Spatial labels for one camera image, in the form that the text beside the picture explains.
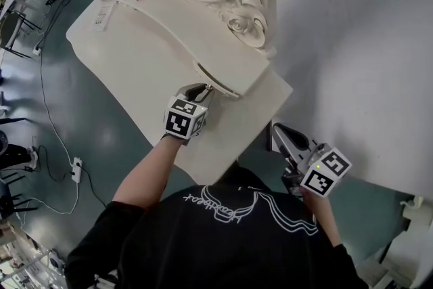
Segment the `white wall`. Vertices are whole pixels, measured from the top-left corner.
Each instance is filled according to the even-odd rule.
[[[351,174],[433,198],[433,0],[279,0],[280,117]]]

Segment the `black t-shirt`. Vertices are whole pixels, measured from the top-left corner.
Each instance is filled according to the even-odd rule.
[[[301,201],[227,185],[110,203],[68,257],[69,289],[116,268],[117,288],[368,288]]]

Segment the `white cord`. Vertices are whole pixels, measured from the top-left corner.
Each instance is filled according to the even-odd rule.
[[[48,205],[47,205],[44,201],[42,201],[42,200],[39,200],[39,199],[36,199],[36,198],[30,198],[30,199],[31,199],[31,200],[36,200],[37,202],[40,202],[41,204],[44,204],[44,205],[45,205],[46,207],[48,207],[50,210],[52,210],[52,211],[58,213],[59,215],[71,215],[71,214],[74,212],[74,210],[75,210],[76,204],[78,204],[78,196],[79,196],[79,194],[78,194],[78,183],[77,183],[77,184],[76,184],[76,200],[75,200],[74,206],[72,207],[72,210],[71,210],[70,212],[60,212],[60,211],[56,210],[55,208],[52,208],[51,206],[48,206]],[[20,223],[21,223],[21,228],[24,227],[24,225],[26,224],[26,213],[27,213],[27,212],[24,212],[23,220],[21,220],[21,216],[20,216],[20,214],[19,214],[18,212],[15,213],[16,216],[17,216],[17,218],[18,218],[18,220],[19,220]]]
[[[48,6],[49,6],[49,10],[48,10],[48,12],[45,14],[45,16],[43,16],[42,22],[41,22],[41,24],[39,25],[41,28],[42,28],[42,25],[43,25],[45,19],[47,18],[47,16],[48,16],[49,13],[51,12],[51,5],[48,5]],[[39,36],[41,36],[41,35],[45,35],[45,32],[39,33],[39,29],[36,31],[36,33],[37,33]]]
[[[21,229],[22,229],[22,227],[24,227],[24,225],[26,224],[26,213],[27,213],[27,212],[24,212],[24,217],[23,217],[23,220],[24,220],[24,221],[22,221],[22,220],[21,220],[21,216],[20,216],[20,214],[19,214],[18,212],[15,212],[15,214],[16,214],[18,220],[19,220],[20,223],[21,223]]]
[[[65,149],[66,155],[68,156],[69,165],[73,168],[74,165],[73,165],[73,163],[72,163],[72,161],[71,161],[71,159],[70,159],[70,155],[69,155],[69,152],[68,152],[68,148],[66,148],[65,143],[63,142],[62,138],[59,136],[57,130],[55,129],[54,123],[53,123],[53,121],[51,120],[51,116],[50,116],[50,114],[49,114],[49,110],[48,110],[47,102],[45,101],[45,91],[44,91],[44,88],[43,88],[43,77],[42,77],[42,57],[43,57],[43,56],[42,56],[42,52],[41,52],[41,65],[40,65],[40,71],[41,71],[41,88],[42,88],[43,104],[45,105],[45,109],[47,110],[48,119],[49,119],[49,122],[51,123],[51,126],[53,127],[53,130],[54,130],[55,136],[57,136],[57,138],[59,139],[59,141],[60,141],[60,143],[62,144],[63,148]]]
[[[76,207],[76,204],[78,203],[78,183],[76,183],[76,200],[74,203],[74,207],[72,207],[72,210],[70,212],[60,212],[56,210],[55,208],[52,208],[51,206],[48,206],[44,201],[36,199],[36,198],[30,198],[31,200],[36,200],[37,202],[40,202],[41,204],[44,204],[46,207],[48,207],[50,210],[53,210],[54,212],[58,213],[59,215],[71,215]]]

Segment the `black sleeve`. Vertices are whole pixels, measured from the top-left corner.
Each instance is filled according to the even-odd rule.
[[[95,274],[116,269],[125,238],[143,215],[142,208],[111,202],[80,244],[68,255],[65,267],[69,289],[87,289]]]
[[[353,260],[341,244],[333,249],[334,268],[338,269],[338,288],[368,289],[368,285],[358,277]]]

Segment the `electrical outlet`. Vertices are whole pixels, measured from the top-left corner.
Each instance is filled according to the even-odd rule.
[[[83,167],[83,161],[80,158],[74,158],[74,167],[72,167],[72,180],[80,183],[81,179],[81,167]]]
[[[33,54],[35,55],[41,55],[42,49],[39,47],[39,43],[36,44],[36,46],[33,48]]]

